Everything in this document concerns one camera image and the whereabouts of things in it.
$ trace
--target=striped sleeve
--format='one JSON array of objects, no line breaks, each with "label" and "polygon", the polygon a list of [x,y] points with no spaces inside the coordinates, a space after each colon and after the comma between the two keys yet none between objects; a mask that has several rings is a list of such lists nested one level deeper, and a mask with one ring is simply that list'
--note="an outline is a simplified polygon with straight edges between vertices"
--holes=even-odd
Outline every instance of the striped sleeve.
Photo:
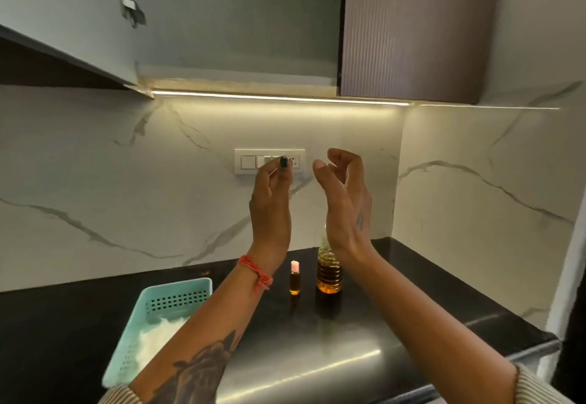
[{"label": "striped sleeve", "polygon": [[98,404],[143,404],[137,395],[125,385],[110,389]]},{"label": "striped sleeve", "polygon": [[572,401],[543,382],[523,365],[517,365],[515,404],[572,404]]}]

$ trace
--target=kitchen counter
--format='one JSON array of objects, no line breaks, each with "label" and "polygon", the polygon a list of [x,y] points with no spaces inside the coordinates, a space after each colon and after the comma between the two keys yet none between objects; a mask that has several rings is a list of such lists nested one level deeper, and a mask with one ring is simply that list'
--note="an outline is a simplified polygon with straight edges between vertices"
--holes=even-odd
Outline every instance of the kitchen counter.
[{"label": "kitchen counter", "polygon": [[[401,243],[378,252],[504,356],[532,361],[560,341]],[[301,294],[289,294],[291,260]],[[436,397],[406,350],[348,276],[343,291],[315,288],[317,249],[289,252],[231,358],[218,403],[420,403]],[[139,293],[210,277],[216,289],[235,261],[0,293],[0,402],[97,402],[101,377]]]}]

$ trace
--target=marble backsplash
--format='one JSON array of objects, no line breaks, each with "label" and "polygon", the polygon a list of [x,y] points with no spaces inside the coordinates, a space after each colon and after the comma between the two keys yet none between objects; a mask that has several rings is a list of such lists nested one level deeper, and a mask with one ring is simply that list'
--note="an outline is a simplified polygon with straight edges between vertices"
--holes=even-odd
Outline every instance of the marble backsplash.
[{"label": "marble backsplash", "polygon": [[586,84],[405,119],[392,236],[544,327],[586,184]]},{"label": "marble backsplash", "polygon": [[[239,257],[253,178],[234,175],[235,148],[361,154],[372,235],[390,236],[404,114],[0,86],[0,291]],[[308,169],[292,189],[292,250],[318,245],[325,223]]]}]

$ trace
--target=hand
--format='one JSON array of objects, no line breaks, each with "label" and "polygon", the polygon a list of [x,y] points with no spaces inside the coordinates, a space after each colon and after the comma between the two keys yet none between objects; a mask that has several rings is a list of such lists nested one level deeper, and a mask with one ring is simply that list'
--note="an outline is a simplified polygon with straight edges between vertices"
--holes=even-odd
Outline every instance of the hand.
[{"label": "hand", "polygon": [[291,162],[282,157],[271,160],[259,169],[248,204],[253,223],[253,244],[248,255],[268,275],[283,263],[291,242],[292,181]]},{"label": "hand", "polygon": [[336,257],[344,264],[370,247],[372,197],[364,184],[362,158],[341,149],[330,148],[333,164],[313,162],[315,178],[327,197],[326,232]]}]

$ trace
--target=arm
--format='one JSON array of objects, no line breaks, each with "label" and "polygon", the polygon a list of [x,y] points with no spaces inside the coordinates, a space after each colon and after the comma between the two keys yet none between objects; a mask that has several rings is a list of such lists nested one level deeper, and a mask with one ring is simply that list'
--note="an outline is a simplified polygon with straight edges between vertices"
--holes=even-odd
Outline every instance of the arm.
[{"label": "arm", "polygon": [[327,237],[423,374],[450,404],[512,404],[517,370],[382,259],[370,243],[360,156],[330,149],[313,171],[327,196]]},{"label": "arm", "polygon": [[[291,164],[275,159],[256,178],[250,215],[253,244],[248,255],[272,276],[291,239]],[[151,404],[213,403],[216,389],[240,337],[259,303],[257,275],[237,265],[222,285],[180,328],[129,387]]]}]

